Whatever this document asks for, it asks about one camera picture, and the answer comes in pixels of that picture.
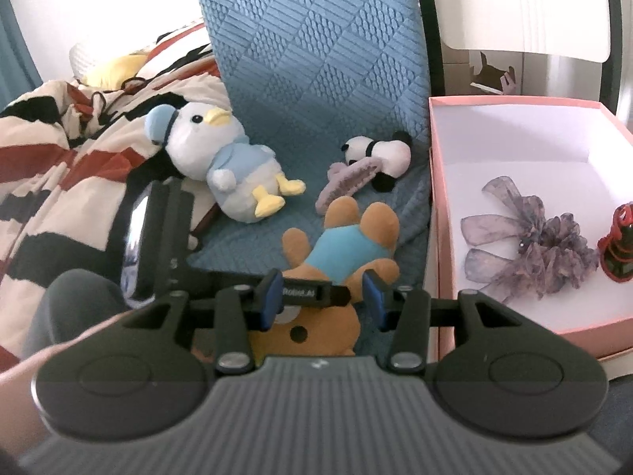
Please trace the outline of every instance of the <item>cardboard box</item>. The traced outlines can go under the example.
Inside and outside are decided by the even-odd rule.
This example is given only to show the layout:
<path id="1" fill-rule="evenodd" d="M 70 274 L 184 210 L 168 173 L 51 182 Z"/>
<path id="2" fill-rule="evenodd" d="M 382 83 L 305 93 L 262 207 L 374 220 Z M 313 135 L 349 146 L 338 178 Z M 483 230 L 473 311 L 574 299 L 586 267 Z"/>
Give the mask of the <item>cardboard box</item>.
<path id="1" fill-rule="evenodd" d="M 511 216 L 482 193 L 507 175 L 521 195 L 537 195 L 547 218 L 574 214 L 589 246 L 607 235 L 615 208 L 633 201 L 633 136 L 597 102 L 526 96 L 459 96 L 430 99 L 432 183 L 437 214 L 440 298 L 455 298 L 469 282 L 469 246 L 461 219 L 478 214 Z M 517 239 L 481 248 L 506 258 Z M 510 307 L 605 357 L 633 348 L 633 281 L 616 283 L 602 271 L 580 289 L 564 287 L 542 300 L 520 298 Z M 439 335 L 439 355 L 454 347 L 450 330 Z"/>

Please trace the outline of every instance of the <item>curtain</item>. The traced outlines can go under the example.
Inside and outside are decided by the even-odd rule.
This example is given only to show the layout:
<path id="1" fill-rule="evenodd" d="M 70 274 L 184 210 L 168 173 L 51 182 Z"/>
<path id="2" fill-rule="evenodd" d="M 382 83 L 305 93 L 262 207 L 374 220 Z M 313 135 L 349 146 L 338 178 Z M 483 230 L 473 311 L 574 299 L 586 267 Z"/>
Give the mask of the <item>curtain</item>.
<path id="1" fill-rule="evenodd" d="M 11 1 L 0 0 L 0 110 L 41 84 Z"/>

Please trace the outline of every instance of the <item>yellow beak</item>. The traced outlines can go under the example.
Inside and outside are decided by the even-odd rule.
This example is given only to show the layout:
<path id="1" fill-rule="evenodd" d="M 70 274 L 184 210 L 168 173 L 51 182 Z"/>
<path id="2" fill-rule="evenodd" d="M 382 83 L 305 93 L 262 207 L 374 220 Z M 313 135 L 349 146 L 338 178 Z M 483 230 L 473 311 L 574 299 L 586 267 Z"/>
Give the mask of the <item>yellow beak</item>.
<path id="1" fill-rule="evenodd" d="M 207 112 L 207 115 L 203 119 L 203 121 L 208 125 L 214 126 L 228 125 L 230 120 L 230 111 L 220 109 L 219 107 L 215 107 L 214 109 L 209 110 L 209 112 Z"/>

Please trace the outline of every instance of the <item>yellow pillow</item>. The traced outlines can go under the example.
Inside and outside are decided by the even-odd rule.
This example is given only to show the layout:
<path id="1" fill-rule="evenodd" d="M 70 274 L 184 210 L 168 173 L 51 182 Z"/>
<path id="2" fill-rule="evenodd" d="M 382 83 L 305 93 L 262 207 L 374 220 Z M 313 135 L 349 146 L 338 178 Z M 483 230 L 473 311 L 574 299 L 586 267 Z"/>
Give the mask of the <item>yellow pillow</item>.
<path id="1" fill-rule="evenodd" d="M 81 83 L 92 87 L 116 91 L 128 78 L 135 76 L 145 64 L 147 55 L 126 55 L 96 66 L 81 79 Z"/>

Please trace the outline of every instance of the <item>white logo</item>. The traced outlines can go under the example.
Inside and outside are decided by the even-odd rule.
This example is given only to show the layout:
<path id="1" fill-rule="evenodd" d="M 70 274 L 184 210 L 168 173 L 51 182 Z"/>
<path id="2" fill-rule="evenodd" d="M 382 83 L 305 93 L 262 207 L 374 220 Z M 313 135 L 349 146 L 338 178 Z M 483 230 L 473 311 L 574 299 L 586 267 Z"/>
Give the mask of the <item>white logo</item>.
<path id="1" fill-rule="evenodd" d="M 296 296 L 298 298 L 314 298 L 316 292 L 314 289 L 292 289 L 284 287 L 284 296 Z"/>
<path id="2" fill-rule="evenodd" d="M 313 368 L 316 368 L 317 370 L 320 370 L 321 368 L 325 368 L 326 366 L 329 366 L 330 363 L 328 363 L 328 361 L 326 361 L 325 359 L 318 359 L 318 360 L 310 363 L 310 365 Z"/>

